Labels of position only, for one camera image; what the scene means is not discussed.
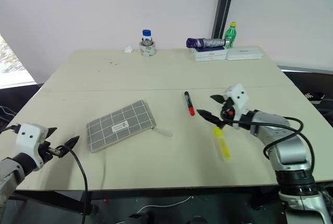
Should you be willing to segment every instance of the green bottle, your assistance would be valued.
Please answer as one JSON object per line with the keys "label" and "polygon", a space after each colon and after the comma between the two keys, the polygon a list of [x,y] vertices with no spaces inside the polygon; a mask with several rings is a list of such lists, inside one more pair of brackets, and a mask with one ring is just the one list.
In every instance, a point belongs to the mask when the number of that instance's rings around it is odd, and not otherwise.
{"label": "green bottle", "polygon": [[234,41],[237,35],[236,25],[236,22],[231,22],[230,28],[225,32],[224,39],[226,42],[228,41],[228,43],[225,45],[225,48],[229,49],[232,48],[234,45]]}

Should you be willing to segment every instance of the tape roll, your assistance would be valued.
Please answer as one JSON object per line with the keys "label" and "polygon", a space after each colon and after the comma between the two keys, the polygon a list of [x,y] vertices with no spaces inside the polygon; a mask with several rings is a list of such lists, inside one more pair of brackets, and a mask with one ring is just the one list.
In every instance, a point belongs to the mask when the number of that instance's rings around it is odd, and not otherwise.
{"label": "tape roll", "polygon": [[140,51],[142,56],[149,57],[153,56],[156,53],[156,48],[155,48],[155,42],[152,42],[152,45],[150,46],[144,46],[142,44],[142,41],[140,42]]}

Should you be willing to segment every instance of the white case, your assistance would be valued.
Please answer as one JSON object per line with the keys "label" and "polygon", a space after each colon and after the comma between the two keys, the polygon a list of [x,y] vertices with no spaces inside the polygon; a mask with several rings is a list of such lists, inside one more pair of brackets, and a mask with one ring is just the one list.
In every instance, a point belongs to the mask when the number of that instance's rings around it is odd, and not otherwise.
{"label": "white case", "polygon": [[191,48],[191,53],[196,62],[208,60],[224,60],[227,57],[226,49],[216,51],[196,51],[195,48]]}
{"label": "white case", "polygon": [[261,59],[262,56],[258,47],[234,47],[228,49],[227,60]]}

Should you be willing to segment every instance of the electrical cord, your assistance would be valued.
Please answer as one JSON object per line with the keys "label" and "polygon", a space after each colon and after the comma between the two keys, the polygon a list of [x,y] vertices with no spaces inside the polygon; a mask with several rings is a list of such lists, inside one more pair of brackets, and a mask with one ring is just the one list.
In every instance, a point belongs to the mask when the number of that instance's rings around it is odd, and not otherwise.
{"label": "electrical cord", "polygon": [[311,155],[311,172],[313,172],[313,169],[314,169],[314,164],[315,164],[315,156],[314,156],[314,151],[313,151],[313,148],[312,148],[312,145],[310,143],[310,141],[307,139],[307,137],[301,133],[302,129],[303,129],[303,122],[300,121],[299,119],[297,118],[294,118],[294,117],[285,117],[285,119],[288,119],[288,120],[292,120],[292,121],[296,121],[300,124],[300,128],[299,129],[294,129],[294,128],[291,128],[289,126],[286,126],[286,125],[281,125],[281,124],[273,124],[273,123],[261,123],[261,122],[250,122],[250,121],[235,121],[235,120],[229,120],[229,119],[226,119],[223,117],[223,115],[221,114],[221,118],[223,119],[223,121],[227,122],[227,123],[233,123],[233,124],[249,124],[249,125],[256,125],[256,126],[270,126],[270,127],[277,127],[277,128],[283,128],[283,129],[287,129],[287,130],[290,130],[292,131],[293,133],[284,137],[284,138],[280,138],[270,144],[268,144],[267,146],[265,146],[265,148],[263,149],[263,153],[264,153],[264,156],[269,159],[269,156],[267,155],[267,150],[269,148],[271,148],[272,146],[274,145],[277,145],[278,143],[280,142],[283,142],[283,141],[286,141],[294,136],[297,136],[297,135],[300,135],[304,141],[306,142],[306,144],[308,145],[309,147],[309,150],[310,150],[310,155]]}
{"label": "electrical cord", "polygon": [[[180,202],[176,202],[174,204],[170,204],[170,205],[146,205],[146,206],[143,206],[142,208],[139,209],[139,211],[137,211],[137,213],[140,213],[142,210],[144,210],[145,208],[147,207],[173,207],[173,206],[176,206],[176,205],[179,205],[179,204],[182,204],[184,202],[187,202],[189,199],[193,198],[193,196],[189,196],[188,198],[186,198],[185,200],[183,201],[180,201]],[[122,224],[122,223],[125,223],[125,221],[119,221],[115,224]]]}
{"label": "electrical cord", "polygon": [[20,128],[21,128],[20,124],[18,124],[18,125],[10,125],[10,126],[4,128],[4,129],[0,129],[0,134],[2,132],[6,131],[6,130],[9,130],[9,129],[12,129],[17,134],[19,132]]}
{"label": "electrical cord", "polygon": [[0,106],[0,108],[5,112],[5,114],[7,114],[7,115],[11,115],[11,116],[15,117],[14,114],[11,114],[11,113],[6,112],[5,109],[4,109],[4,107]]}
{"label": "electrical cord", "polygon": [[0,120],[5,121],[6,123],[10,123],[11,120],[4,118],[3,116],[0,116]]}
{"label": "electrical cord", "polygon": [[332,115],[332,113],[333,113],[333,111],[329,111],[329,112],[323,113],[322,115],[323,116],[330,116],[330,115]]}
{"label": "electrical cord", "polygon": [[74,151],[68,147],[68,146],[65,146],[65,145],[60,145],[58,146],[57,148],[64,148],[66,150],[68,150],[74,157],[74,159],[76,160],[79,168],[80,168],[80,171],[82,173],[82,176],[83,176],[83,180],[84,180],[84,192],[85,192],[85,199],[84,199],[84,205],[83,205],[83,213],[82,213],[82,221],[81,221],[81,224],[84,224],[85,223],[85,216],[86,216],[86,210],[87,210],[87,204],[88,204],[88,182],[87,182],[87,177],[85,175],[85,172],[84,172],[84,169],[80,163],[80,160],[79,158],[77,157],[77,155],[74,153]]}
{"label": "electrical cord", "polygon": [[11,108],[8,108],[6,106],[0,106],[1,108],[6,108],[7,110],[11,111],[13,114],[17,114],[17,112],[13,111]]}

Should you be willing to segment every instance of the red marker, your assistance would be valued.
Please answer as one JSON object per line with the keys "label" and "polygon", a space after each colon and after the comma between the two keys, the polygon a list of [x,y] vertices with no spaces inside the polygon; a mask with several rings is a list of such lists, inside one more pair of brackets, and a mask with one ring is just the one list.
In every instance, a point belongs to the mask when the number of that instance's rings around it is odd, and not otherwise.
{"label": "red marker", "polygon": [[194,112],[194,108],[193,108],[193,105],[192,105],[192,102],[191,102],[191,98],[189,97],[188,91],[184,92],[184,95],[185,95],[186,103],[187,103],[187,106],[188,106],[188,111],[191,114],[191,116],[194,116],[195,112]]}

